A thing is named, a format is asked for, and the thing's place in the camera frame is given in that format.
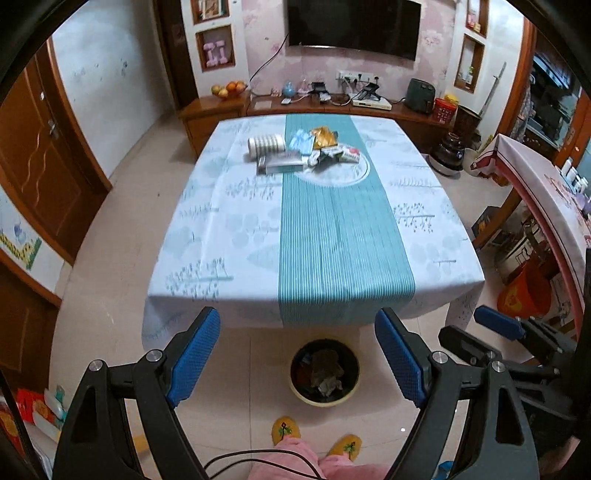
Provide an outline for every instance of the yellow slipper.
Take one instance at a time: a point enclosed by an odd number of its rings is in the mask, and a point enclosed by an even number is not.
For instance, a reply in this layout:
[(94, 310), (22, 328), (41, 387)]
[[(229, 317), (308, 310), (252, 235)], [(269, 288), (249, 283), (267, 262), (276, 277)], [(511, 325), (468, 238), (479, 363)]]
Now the yellow slipper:
[(273, 445), (277, 445), (286, 435), (296, 439), (301, 438), (300, 428), (298, 427), (296, 421), (290, 417), (281, 417), (280, 419), (276, 419), (275, 423), (273, 424), (273, 429), (271, 430)]
[(355, 461), (361, 450), (361, 439), (357, 435), (345, 435), (336, 442), (329, 451), (329, 455), (348, 455), (349, 460)]

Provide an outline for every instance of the gold foil packet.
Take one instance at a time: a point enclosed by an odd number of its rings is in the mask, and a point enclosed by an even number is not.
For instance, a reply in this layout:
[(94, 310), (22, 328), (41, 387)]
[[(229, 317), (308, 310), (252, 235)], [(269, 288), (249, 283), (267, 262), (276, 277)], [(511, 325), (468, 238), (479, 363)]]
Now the gold foil packet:
[(325, 147), (334, 147), (337, 142), (337, 133), (331, 132), (328, 127), (317, 127), (310, 130), (310, 133), (315, 136), (314, 150), (320, 150)]

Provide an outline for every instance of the basket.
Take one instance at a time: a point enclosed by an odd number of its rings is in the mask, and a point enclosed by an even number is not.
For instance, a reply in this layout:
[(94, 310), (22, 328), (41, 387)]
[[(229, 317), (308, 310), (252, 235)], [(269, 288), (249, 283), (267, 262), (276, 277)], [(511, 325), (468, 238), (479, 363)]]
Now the basket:
[(435, 99), (435, 108), (433, 115), (440, 124), (448, 124), (452, 121), (453, 115), (456, 113), (457, 105), (451, 102), (446, 102), (442, 98)]

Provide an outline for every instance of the pink floral wallpaper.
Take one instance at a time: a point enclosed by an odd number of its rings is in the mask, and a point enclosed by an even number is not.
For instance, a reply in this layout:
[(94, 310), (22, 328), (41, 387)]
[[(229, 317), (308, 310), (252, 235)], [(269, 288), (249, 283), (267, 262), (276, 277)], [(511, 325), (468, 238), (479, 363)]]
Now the pink floral wallpaper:
[[(421, 0), (419, 3), (423, 7), (416, 61), (347, 49), (287, 47), (259, 72), (251, 87), (264, 95), (272, 87), (280, 89), (286, 80), (297, 87), (305, 78), (308, 82), (324, 81), (329, 91), (340, 92), (337, 71), (353, 70), (378, 75), (379, 92), (390, 99), (402, 98), (411, 78), (430, 82), (439, 92), (452, 48), (455, 2)], [(242, 0), (242, 15), (248, 69), (252, 75), (283, 42), (287, 32), (284, 0)]]

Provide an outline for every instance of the shelf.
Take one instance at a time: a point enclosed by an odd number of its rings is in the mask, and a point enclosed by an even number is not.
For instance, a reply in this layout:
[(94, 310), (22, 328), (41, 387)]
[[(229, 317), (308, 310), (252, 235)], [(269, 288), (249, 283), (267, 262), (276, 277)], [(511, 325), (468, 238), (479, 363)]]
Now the shelf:
[(466, 28), (486, 38), (489, 0), (468, 0)]
[(201, 70), (224, 69), (236, 65), (232, 44), (232, 26), (211, 28), (195, 35)]
[(483, 57), (484, 45), (478, 40), (465, 34), (464, 43), (462, 45), (462, 55), (460, 56), (460, 64), (457, 67), (457, 75), (454, 82), (455, 87), (474, 93), (478, 82), (478, 76), (480, 75), (480, 67), (482, 67)]
[(230, 15), (228, 0), (191, 0), (191, 12), (195, 25)]

